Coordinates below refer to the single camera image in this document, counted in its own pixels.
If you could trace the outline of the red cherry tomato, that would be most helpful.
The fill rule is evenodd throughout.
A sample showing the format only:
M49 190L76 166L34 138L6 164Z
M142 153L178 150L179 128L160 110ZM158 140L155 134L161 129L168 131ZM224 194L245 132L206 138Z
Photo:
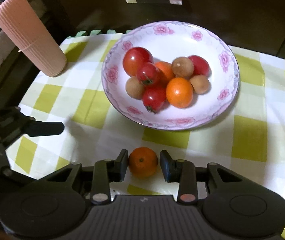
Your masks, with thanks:
M155 85L160 81L160 71L155 64L146 62L137 70L136 77L144 86Z
M205 59L197 55L191 55L188 58L194 65L193 75L209 76L210 66Z
M162 86L149 86L142 96L142 103L148 112L158 113L166 104L166 89Z

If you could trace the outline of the small orange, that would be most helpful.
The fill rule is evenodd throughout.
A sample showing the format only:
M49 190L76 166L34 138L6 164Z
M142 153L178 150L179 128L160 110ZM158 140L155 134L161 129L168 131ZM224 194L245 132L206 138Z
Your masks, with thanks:
M155 66L161 72L161 83L166 86L173 78L175 78L175 74L172 71L171 64L164 61L159 61L155 63Z

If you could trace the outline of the orange kumquat top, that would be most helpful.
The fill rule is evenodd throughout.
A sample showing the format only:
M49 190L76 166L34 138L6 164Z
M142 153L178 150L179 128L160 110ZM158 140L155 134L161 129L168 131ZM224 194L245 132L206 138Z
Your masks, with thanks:
M167 84L166 98L169 104L174 107L189 107L193 100L193 86L186 79L175 77Z

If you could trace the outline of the green white checkered tablecloth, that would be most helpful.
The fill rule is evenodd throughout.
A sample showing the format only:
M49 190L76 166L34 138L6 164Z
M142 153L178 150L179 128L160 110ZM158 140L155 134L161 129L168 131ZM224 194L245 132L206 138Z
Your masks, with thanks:
M212 68L211 92L188 109L168 106L153 114L141 101L124 96L125 108L119 112L107 99L101 78L103 61L119 38L76 37L61 44L67 70L53 78L39 74L20 107L39 121L60 121L65 129L49 137L25 135L10 146L6 153L15 171L38 179L71 162L91 166L114 159L123 148L145 146L197 166L219 163L285 199L285 60L233 47L240 70L235 104L194 128L212 104L234 95L219 68Z

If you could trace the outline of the green foam mat edge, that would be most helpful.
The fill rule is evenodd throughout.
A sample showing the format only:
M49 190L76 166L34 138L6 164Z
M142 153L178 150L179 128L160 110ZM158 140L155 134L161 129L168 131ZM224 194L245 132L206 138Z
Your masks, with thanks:
M115 38L118 40L119 38L122 38L123 36L130 34L132 30L125 30L124 33L117 32L115 29L108 29L107 31L94 29L91 31L79 31L76 33L75 36L68 36L66 37L67 40L90 40L90 39L98 39L98 40L105 40L105 39L111 39Z

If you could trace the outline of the large red tomato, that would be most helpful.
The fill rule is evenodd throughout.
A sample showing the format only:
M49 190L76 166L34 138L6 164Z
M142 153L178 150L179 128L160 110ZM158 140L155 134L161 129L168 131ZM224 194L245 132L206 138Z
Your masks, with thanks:
M129 76L136 76L137 70L147 62L154 62L152 54L145 48L134 47L125 54L123 68Z

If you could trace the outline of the brown longan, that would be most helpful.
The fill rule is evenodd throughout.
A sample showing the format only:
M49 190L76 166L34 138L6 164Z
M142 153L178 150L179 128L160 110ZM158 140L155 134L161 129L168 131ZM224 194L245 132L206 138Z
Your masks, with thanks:
M194 72L193 62L188 57L178 57L171 64L172 72L177 77L189 79Z
M145 87L139 82L139 80L135 76L133 76L127 80L125 90L131 98L141 100L143 98Z
M205 75L195 75L189 79L189 82L193 86L194 92L199 95L207 93L211 88L211 84Z

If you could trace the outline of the orange kumquat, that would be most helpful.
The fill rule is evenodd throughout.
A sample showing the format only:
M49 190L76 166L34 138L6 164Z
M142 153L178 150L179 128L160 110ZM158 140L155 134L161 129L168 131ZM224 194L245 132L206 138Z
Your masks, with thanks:
M189 107L193 100L193 86L186 79L175 77L167 84L166 98L169 104L174 107Z
M157 172L158 157L148 147L138 147L129 155L129 169L137 178L148 178Z

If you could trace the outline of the red cherry tomato front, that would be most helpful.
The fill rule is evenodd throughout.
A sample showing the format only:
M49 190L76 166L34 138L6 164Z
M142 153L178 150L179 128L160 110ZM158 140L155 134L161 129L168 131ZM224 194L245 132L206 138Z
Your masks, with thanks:
M197 55L191 55L188 58L194 65L193 75L209 76L210 66L205 59Z

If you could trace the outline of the dark wooden cabinet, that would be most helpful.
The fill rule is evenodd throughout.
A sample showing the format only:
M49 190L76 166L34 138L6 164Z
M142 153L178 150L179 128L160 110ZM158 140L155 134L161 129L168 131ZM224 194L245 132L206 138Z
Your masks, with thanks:
M129 4L125 0L45 0L67 24L79 30L119 32L157 21L204 27L227 44L285 59L285 0L183 0L182 5Z

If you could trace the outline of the white floral porcelain plate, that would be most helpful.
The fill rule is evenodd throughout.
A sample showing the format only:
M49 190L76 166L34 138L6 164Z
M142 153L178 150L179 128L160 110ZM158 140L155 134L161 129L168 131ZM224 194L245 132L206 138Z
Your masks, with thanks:
M112 106L131 121L162 130L207 124L235 101L239 66L226 43L198 25L143 25L112 46L102 66Z

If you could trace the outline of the pink ribbed cylinder container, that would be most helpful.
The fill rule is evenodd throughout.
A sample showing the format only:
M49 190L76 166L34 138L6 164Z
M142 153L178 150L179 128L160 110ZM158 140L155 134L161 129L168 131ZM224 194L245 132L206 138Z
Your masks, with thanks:
M5 0L0 5L0 27L44 74L55 77L64 70L64 52L27 0Z

